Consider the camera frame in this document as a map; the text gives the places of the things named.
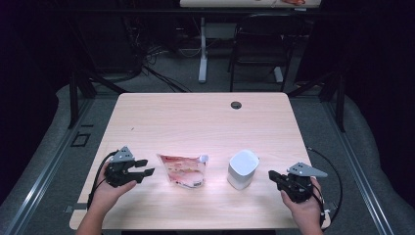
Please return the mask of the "white-legged desk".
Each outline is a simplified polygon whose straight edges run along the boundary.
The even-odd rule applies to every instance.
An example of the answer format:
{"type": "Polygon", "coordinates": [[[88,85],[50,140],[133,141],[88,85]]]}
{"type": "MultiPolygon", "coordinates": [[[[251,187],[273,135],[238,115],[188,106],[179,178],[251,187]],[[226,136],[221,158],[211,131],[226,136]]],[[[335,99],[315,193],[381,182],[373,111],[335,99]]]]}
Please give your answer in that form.
{"type": "MultiPolygon", "coordinates": [[[[308,9],[318,9],[323,0],[305,0],[305,4],[295,6],[281,0],[179,0],[180,7],[188,10],[295,10],[306,12],[308,9]]],[[[201,17],[201,59],[199,82],[205,83],[208,78],[208,39],[230,39],[233,36],[235,23],[213,23],[206,17],[201,17]]]]}

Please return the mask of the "black floor socket frame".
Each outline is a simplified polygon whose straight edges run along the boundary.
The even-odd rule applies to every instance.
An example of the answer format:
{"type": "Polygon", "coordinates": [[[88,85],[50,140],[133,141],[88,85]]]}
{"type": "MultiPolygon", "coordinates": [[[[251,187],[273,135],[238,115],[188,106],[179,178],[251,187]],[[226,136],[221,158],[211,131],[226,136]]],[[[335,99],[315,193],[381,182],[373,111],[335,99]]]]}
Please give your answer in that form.
{"type": "Polygon", "coordinates": [[[72,147],[85,147],[89,141],[90,133],[77,132],[71,142],[72,147]]]}

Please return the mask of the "white lidded container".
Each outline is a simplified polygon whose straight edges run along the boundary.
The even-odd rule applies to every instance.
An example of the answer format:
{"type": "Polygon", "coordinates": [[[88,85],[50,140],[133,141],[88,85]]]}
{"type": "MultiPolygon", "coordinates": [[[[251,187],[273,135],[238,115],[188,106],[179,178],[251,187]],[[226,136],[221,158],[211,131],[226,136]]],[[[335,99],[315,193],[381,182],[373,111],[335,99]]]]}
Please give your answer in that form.
{"type": "Polygon", "coordinates": [[[248,187],[259,165],[259,157],[251,150],[242,150],[235,154],[228,165],[228,182],[237,190],[248,187]]]}

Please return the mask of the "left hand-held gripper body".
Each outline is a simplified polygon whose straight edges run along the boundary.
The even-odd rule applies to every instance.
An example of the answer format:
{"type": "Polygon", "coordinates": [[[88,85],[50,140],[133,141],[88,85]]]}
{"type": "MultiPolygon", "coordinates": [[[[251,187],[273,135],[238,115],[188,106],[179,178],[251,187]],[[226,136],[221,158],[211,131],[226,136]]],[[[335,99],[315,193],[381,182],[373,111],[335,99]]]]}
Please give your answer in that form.
{"type": "Polygon", "coordinates": [[[118,150],[109,160],[105,170],[107,182],[113,186],[122,186],[133,180],[133,175],[129,172],[135,166],[135,158],[127,146],[118,150]]]}

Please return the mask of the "red and white spouted pouch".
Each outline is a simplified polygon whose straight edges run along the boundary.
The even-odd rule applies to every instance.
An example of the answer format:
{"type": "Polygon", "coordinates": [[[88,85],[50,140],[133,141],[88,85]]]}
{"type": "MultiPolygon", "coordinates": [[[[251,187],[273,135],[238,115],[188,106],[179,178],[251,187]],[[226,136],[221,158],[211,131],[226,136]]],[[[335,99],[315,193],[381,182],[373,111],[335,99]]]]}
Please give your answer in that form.
{"type": "Polygon", "coordinates": [[[208,155],[195,158],[159,155],[169,181],[185,188],[199,188],[205,183],[208,155]]]}

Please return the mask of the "person's left hand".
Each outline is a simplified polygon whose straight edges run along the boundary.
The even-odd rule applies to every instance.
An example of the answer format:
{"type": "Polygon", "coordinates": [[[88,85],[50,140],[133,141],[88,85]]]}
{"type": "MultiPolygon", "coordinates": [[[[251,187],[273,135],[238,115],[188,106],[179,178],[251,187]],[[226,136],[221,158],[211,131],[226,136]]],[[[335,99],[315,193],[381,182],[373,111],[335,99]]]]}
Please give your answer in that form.
{"type": "Polygon", "coordinates": [[[108,163],[104,163],[98,177],[98,184],[94,187],[94,196],[89,207],[90,212],[106,214],[117,202],[117,200],[136,186],[135,181],[130,181],[122,186],[113,187],[105,177],[108,163]]]}

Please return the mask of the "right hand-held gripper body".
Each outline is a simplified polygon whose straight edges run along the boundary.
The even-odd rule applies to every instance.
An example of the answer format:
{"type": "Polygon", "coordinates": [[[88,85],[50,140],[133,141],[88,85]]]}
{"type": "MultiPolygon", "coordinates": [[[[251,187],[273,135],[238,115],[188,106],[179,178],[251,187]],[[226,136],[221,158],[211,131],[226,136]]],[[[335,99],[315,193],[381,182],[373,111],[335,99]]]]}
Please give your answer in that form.
{"type": "Polygon", "coordinates": [[[282,179],[284,191],[294,203],[305,202],[312,196],[312,177],[328,176],[326,172],[305,163],[294,164],[287,172],[282,179]]]}

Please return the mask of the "black metal stand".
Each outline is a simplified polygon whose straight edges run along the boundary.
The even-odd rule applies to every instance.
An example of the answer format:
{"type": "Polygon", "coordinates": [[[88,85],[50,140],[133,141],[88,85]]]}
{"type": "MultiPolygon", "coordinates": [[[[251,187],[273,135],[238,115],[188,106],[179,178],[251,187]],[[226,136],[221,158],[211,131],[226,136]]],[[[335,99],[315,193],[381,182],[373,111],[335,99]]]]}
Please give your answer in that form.
{"type": "Polygon", "coordinates": [[[346,78],[339,71],[330,71],[316,79],[308,81],[305,85],[288,93],[290,98],[297,97],[315,85],[323,84],[318,97],[321,102],[329,102],[336,97],[335,122],[341,132],[345,132],[344,112],[346,100],[346,78]]]}
{"type": "Polygon", "coordinates": [[[126,93],[125,89],[104,79],[102,76],[91,70],[74,71],[69,79],[69,128],[73,128],[79,120],[78,92],[81,92],[86,99],[94,99],[97,95],[97,91],[94,88],[92,81],[97,81],[117,94],[126,93]]]}

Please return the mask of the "black folding chair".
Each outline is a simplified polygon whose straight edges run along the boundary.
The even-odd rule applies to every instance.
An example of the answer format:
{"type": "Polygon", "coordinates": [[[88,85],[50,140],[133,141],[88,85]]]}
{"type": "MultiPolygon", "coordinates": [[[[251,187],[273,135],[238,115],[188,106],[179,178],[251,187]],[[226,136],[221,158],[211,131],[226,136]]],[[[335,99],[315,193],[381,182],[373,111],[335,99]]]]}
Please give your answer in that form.
{"type": "Polygon", "coordinates": [[[286,84],[291,60],[305,21],[293,15],[251,14],[235,26],[233,46],[227,71],[230,73],[230,90],[235,82],[235,67],[269,67],[271,73],[283,68],[280,90],[286,84]]]}

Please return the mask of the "grey metal floor rail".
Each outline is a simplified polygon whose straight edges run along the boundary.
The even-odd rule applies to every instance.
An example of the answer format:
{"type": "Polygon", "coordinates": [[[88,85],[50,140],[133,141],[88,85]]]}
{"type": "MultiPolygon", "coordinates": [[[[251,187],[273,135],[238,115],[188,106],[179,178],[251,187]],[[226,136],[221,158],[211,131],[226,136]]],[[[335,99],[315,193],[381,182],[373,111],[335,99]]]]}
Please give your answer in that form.
{"type": "Polygon", "coordinates": [[[69,128],[69,104],[62,101],[33,157],[4,203],[0,206],[0,235],[23,235],[28,222],[50,188],[75,139],[77,130],[94,105],[81,102],[78,120],[69,128]]]}
{"type": "Polygon", "coordinates": [[[367,176],[355,154],[351,143],[348,139],[347,133],[341,131],[338,127],[334,108],[330,103],[323,102],[322,107],[325,110],[326,115],[329,118],[331,125],[333,126],[336,135],[340,139],[341,145],[346,153],[346,162],[348,168],[353,176],[357,188],[359,189],[360,195],[369,211],[372,220],[378,230],[379,235],[395,235],[391,224],[389,223],[383,208],[375,195],[372,186],[370,185],[367,176]]]}

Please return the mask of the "person's right hand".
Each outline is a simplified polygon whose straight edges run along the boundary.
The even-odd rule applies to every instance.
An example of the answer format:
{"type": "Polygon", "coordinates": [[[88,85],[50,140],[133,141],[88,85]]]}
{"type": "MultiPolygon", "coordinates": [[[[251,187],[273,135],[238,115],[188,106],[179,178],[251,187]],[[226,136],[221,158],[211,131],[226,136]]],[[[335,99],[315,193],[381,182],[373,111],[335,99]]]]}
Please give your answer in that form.
{"type": "Polygon", "coordinates": [[[311,177],[313,185],[313,196],[308,201],[302,203],[294,203],[285,191],[281,192],[283,203],[289,208],[292,217],[299,228],[316,227],[320,230],[320,190],[321,186],[318,181],[311,177]]]}

